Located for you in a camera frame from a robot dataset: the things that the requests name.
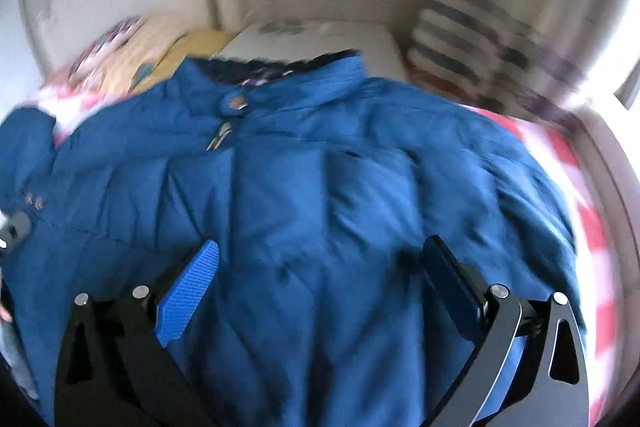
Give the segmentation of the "blue puffer jacket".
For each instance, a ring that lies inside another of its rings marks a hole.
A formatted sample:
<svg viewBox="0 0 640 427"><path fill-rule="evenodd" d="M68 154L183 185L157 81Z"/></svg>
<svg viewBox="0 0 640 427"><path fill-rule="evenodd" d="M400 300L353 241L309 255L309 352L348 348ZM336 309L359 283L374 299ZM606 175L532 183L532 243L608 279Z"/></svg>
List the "blue puffer jacket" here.
<svg viewBox="0 0 640 427"><path fill-rule="evenodd" d="M1 270L52 421L74 297L154 281L206 241L219 270L170 353L230 426L416 426L469 358L416 262L438 235L515 295L580 303L560 190L511 132L352 52L195 60L61 143L1 126Z"/></svg>

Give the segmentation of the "pink white checkered bedsheet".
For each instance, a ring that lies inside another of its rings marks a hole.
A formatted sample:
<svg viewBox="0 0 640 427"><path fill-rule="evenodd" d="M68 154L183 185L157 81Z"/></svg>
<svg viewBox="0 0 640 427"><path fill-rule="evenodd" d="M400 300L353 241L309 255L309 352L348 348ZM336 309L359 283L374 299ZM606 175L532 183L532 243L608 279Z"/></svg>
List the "pink white checkered bedsheet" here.
<svg viewBox="0 0 640 427"><path fill-rule="evenodd" d="M41 397L53 415L54 351L68 300L155 275L202 239L235 270L245 321L209 297L193 357L239 384L222 404L243 425L298 416L309 297L248 292L250 272L381 269L438 234L488 277L570 298L601 413L616 343L613 265L579 162L552 129L370 77L356 56L321 68L189 60L139 94L49 83L12 118L29 149L21 194L34 219L9 281ZM235 364L198 340L228 341Z"/></svg>

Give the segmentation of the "colourful patterned pillow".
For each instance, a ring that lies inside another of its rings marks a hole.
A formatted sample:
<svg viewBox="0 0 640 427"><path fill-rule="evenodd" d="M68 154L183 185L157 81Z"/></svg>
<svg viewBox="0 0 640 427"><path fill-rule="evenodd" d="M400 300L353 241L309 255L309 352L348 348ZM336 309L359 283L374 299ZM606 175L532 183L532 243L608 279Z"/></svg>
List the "colourful patterned pillow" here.
<svg viewBox="0 0 640 427"><path fill-rule="evenodd" d="M84 80L111 55L127 43L140 29L145 18L140 15L120 20L85 49L70 65L70 79Z"/></svg>

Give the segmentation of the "yellow pillow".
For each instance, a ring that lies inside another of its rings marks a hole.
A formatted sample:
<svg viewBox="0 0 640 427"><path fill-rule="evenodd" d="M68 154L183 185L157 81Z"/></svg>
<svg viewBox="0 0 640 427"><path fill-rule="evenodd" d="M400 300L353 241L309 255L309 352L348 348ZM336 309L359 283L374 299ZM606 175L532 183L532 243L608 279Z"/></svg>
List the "yellow pillow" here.
<svg viewBox="0 0 640 427"><path fill-rule="evenodd" d="M152 72L140 80L130 93L142 93L169 79L186 58L211 58L228 46L234 37L235 34L210 28L189 32L170 47Z"/></svg>

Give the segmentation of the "white bedside table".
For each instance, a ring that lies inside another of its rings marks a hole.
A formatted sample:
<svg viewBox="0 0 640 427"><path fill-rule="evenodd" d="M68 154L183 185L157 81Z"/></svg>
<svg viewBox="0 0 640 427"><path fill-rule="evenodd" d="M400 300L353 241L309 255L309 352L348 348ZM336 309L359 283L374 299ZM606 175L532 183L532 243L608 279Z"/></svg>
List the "white bedside table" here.
<svg viewBox="0 0 640 427"><path fill-rule="evenodd" d="M355 50L372 77L408 83L408 75L390 31L383 25L356 22L261 22L247 26L218 54L232 60L294 62Z"/></svg>

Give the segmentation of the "striped grey white curtain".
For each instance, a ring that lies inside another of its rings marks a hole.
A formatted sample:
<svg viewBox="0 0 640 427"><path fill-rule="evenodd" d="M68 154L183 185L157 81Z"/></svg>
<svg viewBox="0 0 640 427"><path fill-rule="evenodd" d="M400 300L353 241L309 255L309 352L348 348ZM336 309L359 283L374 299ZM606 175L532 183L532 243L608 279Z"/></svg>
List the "striped grey white curtain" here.
<svg viewBox="0 0 640 427"><path fill-rule="evenodd" d="M407 53L417 86L530 121L567 118L585 79L589 0L423 0Z"/></svg>

